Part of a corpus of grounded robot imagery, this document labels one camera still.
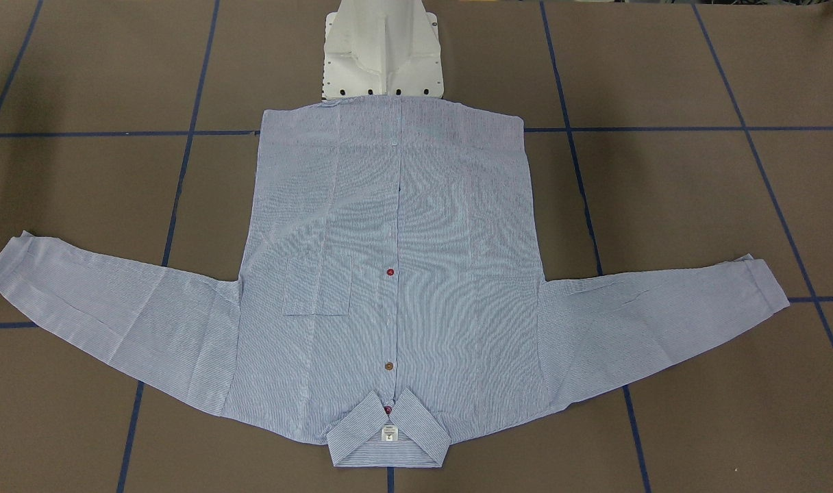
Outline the light blue striped shirt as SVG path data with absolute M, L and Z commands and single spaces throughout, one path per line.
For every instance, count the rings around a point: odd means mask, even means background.
M 789 305 L 765 261 L 548 280 L 523 121 L 425 97 L 264 113 L 235 281 L 22 233 L 0 293 L 186 405 L 439 468 L 453 444 L 701 355 Z

